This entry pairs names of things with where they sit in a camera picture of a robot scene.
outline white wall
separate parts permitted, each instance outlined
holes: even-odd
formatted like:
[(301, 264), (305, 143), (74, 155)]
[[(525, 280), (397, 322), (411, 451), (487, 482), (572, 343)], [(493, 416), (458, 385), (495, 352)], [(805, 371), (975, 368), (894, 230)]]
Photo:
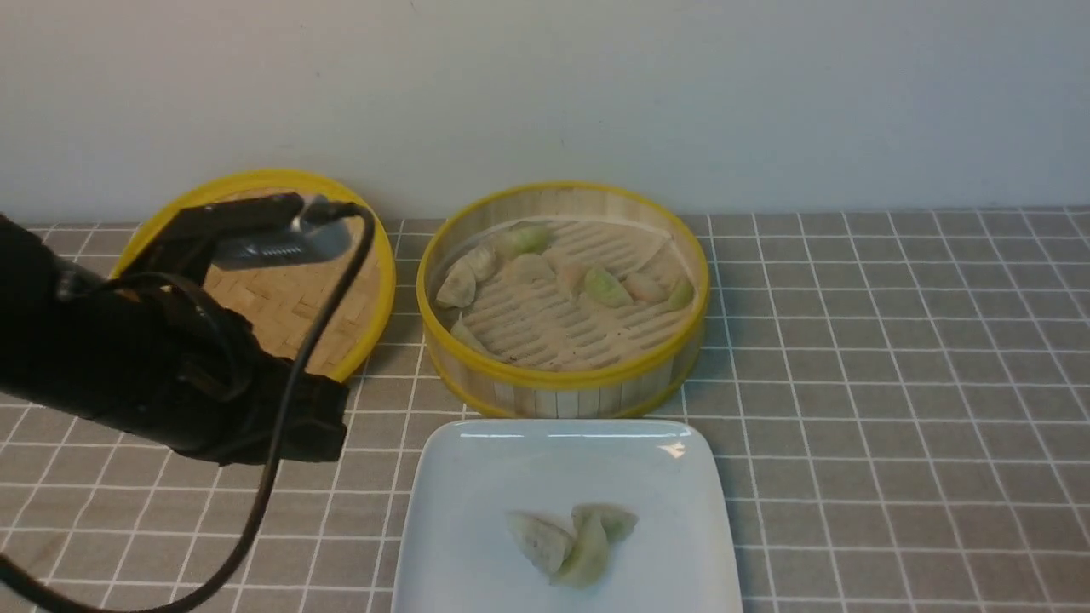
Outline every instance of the white wall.
[(387, 215), (1090, 202), (1090, 0), (4, 0), (0, 209), (301, 167)]

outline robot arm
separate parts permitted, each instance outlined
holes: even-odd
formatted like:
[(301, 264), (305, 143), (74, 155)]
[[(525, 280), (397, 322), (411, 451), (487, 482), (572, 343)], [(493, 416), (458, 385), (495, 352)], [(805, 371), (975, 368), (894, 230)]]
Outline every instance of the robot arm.
[[(180, 212), (117, 279), (58, 259), (0, 216), (0, 389), (220, 465), (264, 464), (292, 362), (199, 287), (239, 269), (332, 259), (339, 203), (298, 194)], [(347, 388), (304, 374), (287, 459), (340, 456)]]

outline bamboo steamer lid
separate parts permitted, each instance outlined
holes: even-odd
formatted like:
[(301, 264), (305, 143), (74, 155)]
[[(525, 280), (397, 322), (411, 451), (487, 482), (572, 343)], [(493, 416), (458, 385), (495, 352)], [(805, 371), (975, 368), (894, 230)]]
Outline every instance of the bamboo steamer lid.
[[(181, 208), (284, 192), (296, 192), (304, 197), (322, 194), (329, 200), (367, 206), (363, 199), (340, 183), (306, 172), (259, 170), (227, 177), (178, 199), (142, 226), (122, 253), (113, 276), (124, 271)], [(346, 221), (354, 248), (363, 233), (363, 220), (350, 218)], [(378, 342), (389, 321), (397, 285), (393, 251), (377, 216), (375, 221), (371, 253), (315, 348), (306, 368), (312, 374), (336, 381), (348, 378)], [(254, 336), (263, 350), (293, 359), (351, 256), (350, 249), (330, 262), (251, 271), (222, 271), (213, 265), (204, 289), (220, 305), (253, 324)]]

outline bamboo steamer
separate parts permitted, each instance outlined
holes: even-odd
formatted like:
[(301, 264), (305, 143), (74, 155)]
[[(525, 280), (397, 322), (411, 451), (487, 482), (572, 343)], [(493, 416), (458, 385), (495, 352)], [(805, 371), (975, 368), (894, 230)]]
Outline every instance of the bamboo steamer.
[[(559, 296), (556, 281), (512, 281), (506, 271), (477, 288), (463, 323), (494, 357), (451, 336), (459, 314), (434, 298), (457, 257), (520, 220), (547, 225), (543, 255), (601, 264), (621, 276), (639, 267), (666, 285), (691, 280), (687, 309), (637, 303), (607, 310)], [(654, 410), (685, 381), (700, 351), (708, 300), (707, 261), (697, 238), (662, 206), (623, 190), (579, 182), (514, 188), (447, 220), (424, 251), (416, 300), (428, 354), (446, 385), (492, 417), (625, 418)]]
[[(112, 276), (121, 274), (182, 208), (283, 192), (296, 192), (304, 197), (323, 194), (329, 200), (367, 206), (347, 187), (299, 170), (267, 169), (225, 177), (179, 197), (141, 226), (121, 254)], [(393, 250), (378, 217), (374, 218), (376, 227), (371, 253), (315, 347), (306, 366), (311, 374), (341, 382), (347, 380), (374, 349), (389, 321), (397, 285)], [(354, 249), (363, 233), (363, 220), (350, 218), (346, 223)], [(213, 265), (203, 287), (220, 305), (240, 313), (253, 324), (262, 349), (293, 359), (351, 256), (352, 249), (330, 262), (252, 271), (222, 271)]]

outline white square plate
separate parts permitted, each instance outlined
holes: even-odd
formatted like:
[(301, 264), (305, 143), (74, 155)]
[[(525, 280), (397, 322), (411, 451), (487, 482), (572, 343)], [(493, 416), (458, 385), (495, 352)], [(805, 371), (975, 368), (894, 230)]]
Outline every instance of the white square plate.
[[(553, 587), (507, 532), (526, 510), (639, 516), (588, 590)], [(707, 442), (659, 420), (471, 420), (437, 430), (416, 470), (393, 613), (740, 613), (723, 489)]]

